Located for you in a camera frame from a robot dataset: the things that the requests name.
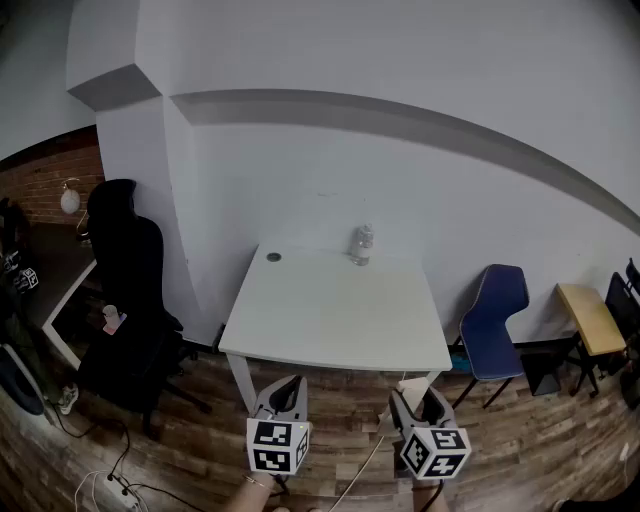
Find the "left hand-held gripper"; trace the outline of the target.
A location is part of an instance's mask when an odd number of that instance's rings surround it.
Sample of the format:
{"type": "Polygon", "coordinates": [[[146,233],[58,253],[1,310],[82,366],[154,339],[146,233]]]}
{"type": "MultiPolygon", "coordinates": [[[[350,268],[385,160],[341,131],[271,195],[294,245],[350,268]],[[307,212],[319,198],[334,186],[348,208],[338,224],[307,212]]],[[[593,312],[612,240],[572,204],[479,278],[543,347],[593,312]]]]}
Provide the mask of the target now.
{"type": "Polygon", "coordinates": [[[257,396],[247,419],[250,469],[271,475],[295,475],[310,447],[308,384],[300,375],[282,378],[257,396]]]}

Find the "white globe lamp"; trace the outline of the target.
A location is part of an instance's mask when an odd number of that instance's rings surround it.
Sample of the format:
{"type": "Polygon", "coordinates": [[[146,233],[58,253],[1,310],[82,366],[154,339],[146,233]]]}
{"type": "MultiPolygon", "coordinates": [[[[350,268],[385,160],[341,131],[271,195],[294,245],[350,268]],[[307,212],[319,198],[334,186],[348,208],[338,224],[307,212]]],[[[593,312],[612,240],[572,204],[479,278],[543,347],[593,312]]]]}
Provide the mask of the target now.
{"type": "MultiPolygon", "coordinates": [[[[62,184],[63,193],[60,198],[60,207],[67,215],[74,215],[81,210],[81,197],[80,193],[73,186],[74,182],[79,182],[79,179],[75,177],[67,178],[62,184]]],[[[75,226],[75,238],[84,246],[91,245],[87,221],[88,212],[87,209],[84,209],[82,216],[75,226]]]]}

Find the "white table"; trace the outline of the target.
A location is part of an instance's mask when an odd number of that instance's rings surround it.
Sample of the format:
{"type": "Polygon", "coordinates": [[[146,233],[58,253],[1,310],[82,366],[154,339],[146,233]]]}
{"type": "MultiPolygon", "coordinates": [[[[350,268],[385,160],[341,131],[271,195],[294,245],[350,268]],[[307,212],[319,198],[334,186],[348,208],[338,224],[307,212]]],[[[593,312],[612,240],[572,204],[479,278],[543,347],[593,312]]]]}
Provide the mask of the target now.
{"type": "Polygon", "coordinates": [[[426,275],[417,260],[375,256],[366,266],[326,250],[262,244],[223,332],[247,410],[257,395],[250,359],[375,372],[452,368],[426,275]],[[269,253],[282,259],[270,262],[269,253]]]}

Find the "pink cup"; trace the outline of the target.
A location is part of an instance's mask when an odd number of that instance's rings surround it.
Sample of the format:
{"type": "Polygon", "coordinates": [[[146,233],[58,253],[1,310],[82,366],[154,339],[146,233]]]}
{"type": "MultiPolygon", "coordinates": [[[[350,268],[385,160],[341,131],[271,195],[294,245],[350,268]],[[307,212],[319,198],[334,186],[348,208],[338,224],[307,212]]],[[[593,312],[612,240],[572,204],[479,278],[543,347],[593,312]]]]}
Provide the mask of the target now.
{"type": "Polygon", "coordinates": [[[109,335],[113,335],[127,318],[127,315],[120,313],[114,305],[106,305],[102,313],[105,320],[103,331],[109,335]]]}

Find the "black folding chair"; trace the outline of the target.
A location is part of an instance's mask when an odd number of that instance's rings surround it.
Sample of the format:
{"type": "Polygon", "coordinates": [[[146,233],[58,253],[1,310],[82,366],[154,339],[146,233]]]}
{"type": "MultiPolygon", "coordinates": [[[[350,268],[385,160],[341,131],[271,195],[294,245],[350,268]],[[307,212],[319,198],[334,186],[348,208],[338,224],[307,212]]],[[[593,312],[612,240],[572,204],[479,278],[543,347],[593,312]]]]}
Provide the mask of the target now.
{"type": "Polygon", "coordinates": [[[640,353],[640,269],[632,258],[626,266],[625,276],[613,273],[605,304],[626,345],[640,353]]]}

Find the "dark desk with white edge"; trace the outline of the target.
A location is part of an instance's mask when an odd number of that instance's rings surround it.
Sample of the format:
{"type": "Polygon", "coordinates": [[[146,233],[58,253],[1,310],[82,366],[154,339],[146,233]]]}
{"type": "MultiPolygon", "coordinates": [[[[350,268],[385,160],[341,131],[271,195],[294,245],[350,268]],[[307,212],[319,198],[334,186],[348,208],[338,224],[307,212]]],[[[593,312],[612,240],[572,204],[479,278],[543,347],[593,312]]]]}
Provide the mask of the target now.
{"type": "Polygon", "coordinates": [[[89,245],[76,239],[75,227],[41,223],[31,228],[31,249],[39,284],[25,300],[24,312],[74,369],[80,359],[54,327],[54,321],[96,266],[89,245]]]}

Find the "blue chair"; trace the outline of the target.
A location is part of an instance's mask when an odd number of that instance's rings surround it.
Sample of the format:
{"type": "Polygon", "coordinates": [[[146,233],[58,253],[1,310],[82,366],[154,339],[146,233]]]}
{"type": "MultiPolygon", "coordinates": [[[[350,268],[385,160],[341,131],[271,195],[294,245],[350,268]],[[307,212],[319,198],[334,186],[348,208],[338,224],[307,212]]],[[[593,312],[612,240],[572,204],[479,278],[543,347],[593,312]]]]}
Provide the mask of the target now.
{"type": "Polygon", "coordinates": [[[524,374],[506,326],[510,317],[530,303],[523,269],[490,264],[476,279],[472,291],[473,301],[460,319],[454,344],[464,346],[473,378],[454,407],[461,404],[477,383],[499,381],[500,387],[484,404],[489,407],[515,378],[524,374]]]}

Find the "person's left forearm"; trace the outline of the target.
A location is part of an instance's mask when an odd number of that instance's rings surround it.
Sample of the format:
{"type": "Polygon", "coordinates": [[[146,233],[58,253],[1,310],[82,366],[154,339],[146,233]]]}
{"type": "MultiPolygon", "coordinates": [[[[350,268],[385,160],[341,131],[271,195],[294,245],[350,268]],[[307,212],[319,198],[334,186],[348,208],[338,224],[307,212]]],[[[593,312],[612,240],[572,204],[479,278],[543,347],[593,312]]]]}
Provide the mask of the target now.
{"type": "Polygon", "coordinates": [[[250,473],[225,505],[225,512],[263,512],[276,481],[268,473],[250,473]]]}

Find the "clear plastic bottle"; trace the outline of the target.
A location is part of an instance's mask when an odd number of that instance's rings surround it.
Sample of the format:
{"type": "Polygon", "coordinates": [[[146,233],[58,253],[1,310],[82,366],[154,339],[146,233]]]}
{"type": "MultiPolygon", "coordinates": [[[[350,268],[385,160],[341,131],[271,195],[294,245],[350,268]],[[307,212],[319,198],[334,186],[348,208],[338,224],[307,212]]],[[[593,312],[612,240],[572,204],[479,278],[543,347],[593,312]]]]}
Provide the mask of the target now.
{"type": "Polygon", "coordinates": [[[350,246],[350,259],[358,266],[366,266],[369,263],[374,243],[374,230],[371,224],[357,227],[352,236],[350,246]]]}

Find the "person's right forearm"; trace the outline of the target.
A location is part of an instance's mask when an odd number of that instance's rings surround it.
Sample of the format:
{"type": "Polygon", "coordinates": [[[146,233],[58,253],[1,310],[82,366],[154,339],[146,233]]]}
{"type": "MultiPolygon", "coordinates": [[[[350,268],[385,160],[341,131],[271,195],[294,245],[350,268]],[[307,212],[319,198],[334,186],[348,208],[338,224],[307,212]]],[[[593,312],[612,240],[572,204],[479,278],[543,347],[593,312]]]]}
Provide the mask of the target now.
{"type": "Polygon", "coordinates": [[[442,479],[414,479],[412,482],[413,512],[450,512],[443,489],[442,479]]]}

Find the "white power strip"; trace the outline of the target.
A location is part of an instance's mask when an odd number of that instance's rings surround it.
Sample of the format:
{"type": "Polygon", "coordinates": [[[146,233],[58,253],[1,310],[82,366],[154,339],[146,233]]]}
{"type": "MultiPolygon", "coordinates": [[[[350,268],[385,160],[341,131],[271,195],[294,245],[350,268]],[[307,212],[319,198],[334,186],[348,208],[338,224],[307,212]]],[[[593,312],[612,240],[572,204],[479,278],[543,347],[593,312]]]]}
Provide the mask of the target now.
{"type": "Polygon", "coordinates": [[[141,502],[133,491],[128,488],[123,479],[107,474],[104,478],[104,485],[116,500],[125,507],[127,512],[143,512],[141,502]]]}

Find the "black office chair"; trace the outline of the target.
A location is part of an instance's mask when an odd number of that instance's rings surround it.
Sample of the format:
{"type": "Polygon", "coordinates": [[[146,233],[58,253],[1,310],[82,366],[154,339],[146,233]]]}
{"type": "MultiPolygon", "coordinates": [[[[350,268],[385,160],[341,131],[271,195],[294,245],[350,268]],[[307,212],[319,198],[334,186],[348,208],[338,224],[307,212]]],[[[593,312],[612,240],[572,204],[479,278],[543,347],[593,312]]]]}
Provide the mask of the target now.
{"type": "Polygon", "coordinates": [[[143,432],[159,438],[151,416],[163,392],[212,408],[170,382],[184,359],[198,353],[182,336],[183,326],[163,302],[164,243],[158,225],[134,209],[135,181],[114,179],[88,199],[88,232],[106,302],[125,319],[112,334],[100,332],[81,359],[81,385],[142,416],[143,432]]]}

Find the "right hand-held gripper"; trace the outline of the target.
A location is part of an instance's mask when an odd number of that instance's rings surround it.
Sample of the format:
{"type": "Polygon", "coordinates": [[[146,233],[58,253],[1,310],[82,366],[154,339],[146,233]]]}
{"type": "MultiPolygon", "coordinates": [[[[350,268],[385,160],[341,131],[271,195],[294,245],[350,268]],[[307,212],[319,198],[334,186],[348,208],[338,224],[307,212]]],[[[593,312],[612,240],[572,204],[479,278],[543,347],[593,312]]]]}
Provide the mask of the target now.
{"type": "Polygon", "coordinates": [[[452,479],[472,452],[467,430],[458,427],[454,409],[435,387],[427,389],[422,402],[422,418],[418,418],[399,391],[390,394],[393,426],[403,439],[398,450],[400,469],[416,480],[452,479]]]}

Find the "yellow-topped small table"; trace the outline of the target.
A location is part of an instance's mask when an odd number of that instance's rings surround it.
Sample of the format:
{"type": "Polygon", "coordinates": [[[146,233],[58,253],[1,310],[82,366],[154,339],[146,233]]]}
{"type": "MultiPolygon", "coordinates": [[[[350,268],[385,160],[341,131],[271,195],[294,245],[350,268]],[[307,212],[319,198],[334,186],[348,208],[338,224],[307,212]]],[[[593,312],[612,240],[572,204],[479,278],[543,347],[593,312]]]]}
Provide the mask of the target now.
{"type": "Polygon", "coordinates": [[[589,396],[595,398],[599,394],[594,375],[596,358],[622,352],[626,348],[625,339],[596,289],[558,283],[556,290],[576,327],[570,347],[562,353],[563,362],[580,368],[580,376],[570,395],[575,396],[588,378],[593,388],[589,396]]]}

